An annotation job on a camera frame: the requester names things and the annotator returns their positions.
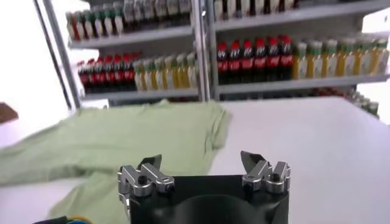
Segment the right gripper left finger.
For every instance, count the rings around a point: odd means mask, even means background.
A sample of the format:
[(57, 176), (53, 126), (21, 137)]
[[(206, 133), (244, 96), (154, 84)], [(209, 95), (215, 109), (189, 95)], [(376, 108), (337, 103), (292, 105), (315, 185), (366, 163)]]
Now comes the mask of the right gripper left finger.
[(162, 155), (144, 158), (137, 167), (121, 166), (118, 170), (118, 192), (122, 196), (147, 197), (156, 190), (171, 194), (175, 188), (174, 177), (160, 170)]

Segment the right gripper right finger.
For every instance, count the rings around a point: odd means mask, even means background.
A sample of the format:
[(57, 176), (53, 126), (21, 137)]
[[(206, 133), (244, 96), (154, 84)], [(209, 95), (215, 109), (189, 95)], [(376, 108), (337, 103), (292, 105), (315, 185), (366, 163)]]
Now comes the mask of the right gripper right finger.
[(242, 176), (242, 187), (248, 192), (265, 190), (270, 194), (284, 194), (290, 190), (291, 167), (279, 161), (276, 166), (262, 157), (241, 151), (241, 161), (247, 172)]

